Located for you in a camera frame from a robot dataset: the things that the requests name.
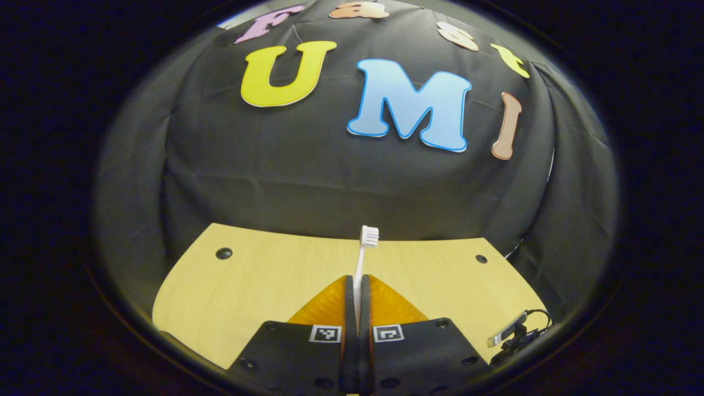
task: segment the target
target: black cable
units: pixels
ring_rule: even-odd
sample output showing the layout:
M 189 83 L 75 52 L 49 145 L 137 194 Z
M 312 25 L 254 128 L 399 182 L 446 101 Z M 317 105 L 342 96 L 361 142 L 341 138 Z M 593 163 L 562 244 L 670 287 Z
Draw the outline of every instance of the black cable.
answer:
M 528 311 L 526 311 L 526 314 L 530 315 L 533 312 L 542 312 L 545 314 L 545 316 L 548 317 L 548 325 L 545 326 L 545 328 L 543 330 L 539 331 L 540 333 L 544 333 L 546 330 L 548 330 L 548 328 L 550 328 L 550 326 L 552 326 L 553 318 L 550 316 L 550 314 L 545 309 L 529 309 Z

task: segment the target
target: toothbrush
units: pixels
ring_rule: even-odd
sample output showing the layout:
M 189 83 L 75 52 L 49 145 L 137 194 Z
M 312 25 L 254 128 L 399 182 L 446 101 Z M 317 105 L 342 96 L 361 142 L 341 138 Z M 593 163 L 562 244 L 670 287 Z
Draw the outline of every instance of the toothbrush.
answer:
M 357 270 L 354 273 L 352 283 L 354 298 L 354 314 L 357 320 L 357 334 L 359 335 L 360 308 L 362 306 L 362 262 L 364 261 L 364 248 L 376 247 L 379 243 L 379 228 L 362 225 L 362 232 L 359 238 L 359 259 L 357 260 Z

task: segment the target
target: wooden table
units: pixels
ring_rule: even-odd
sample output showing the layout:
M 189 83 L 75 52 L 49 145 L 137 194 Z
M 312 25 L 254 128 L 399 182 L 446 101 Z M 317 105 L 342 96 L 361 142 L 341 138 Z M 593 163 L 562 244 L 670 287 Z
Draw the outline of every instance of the wooden table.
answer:
M 428 318 L 452 319 L 484 360 L 496 334 L 525 309 L 545 306 L 484 238 L 385 241 L 365 250 L 364 272 L 401 293 Z M 223 247 L 232 256 L 215 253 Z M 169 272 L 153 323 L 227 369 L 264 321 L 288 321 L 343 275 L 353 275 L 358 240 L 267 233 L 211 224 Z M 481 263 L 476 256 L 487 258 Z M 546 317 L 529 316 L 529 330 Z

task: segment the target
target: letter m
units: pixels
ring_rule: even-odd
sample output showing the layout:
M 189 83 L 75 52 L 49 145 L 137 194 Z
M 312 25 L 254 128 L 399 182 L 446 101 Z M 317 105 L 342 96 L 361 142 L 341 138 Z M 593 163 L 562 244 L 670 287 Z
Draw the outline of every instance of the letter m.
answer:
M 438 72 L 416 91 L 408 76 L 396 62 L 364 59 L 357 63 L 364 71 L 365 83 L 357 118 L 347 123 L 353 135 L 382 137 L 389 125 L 382 121 L 384 102 L 394 120 L 398 135 L 408 139 L 428 111 L 428 127 L 420 131 L 420 140 L 431 147 L 462 152 L 467 140 L 462 136 L 465 93 L 472 89 L 466 79 Z

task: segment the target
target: letter u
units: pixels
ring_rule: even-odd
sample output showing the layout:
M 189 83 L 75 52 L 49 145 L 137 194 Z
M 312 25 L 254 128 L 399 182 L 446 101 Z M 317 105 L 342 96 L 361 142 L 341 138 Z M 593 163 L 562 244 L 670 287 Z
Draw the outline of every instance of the letter u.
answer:
M 304 42 L 296 49 L 303 52 L 296 79 L 285 87 L 269 85 L 271 69 L 286 47 L 268 47 L 245 58 L 247 69 L 242 77 L 241 94 L 245 102 L 257 107 L 286 106 L 307 97 L 318 83 L 325 53 L 337 47 L 334 42 Z

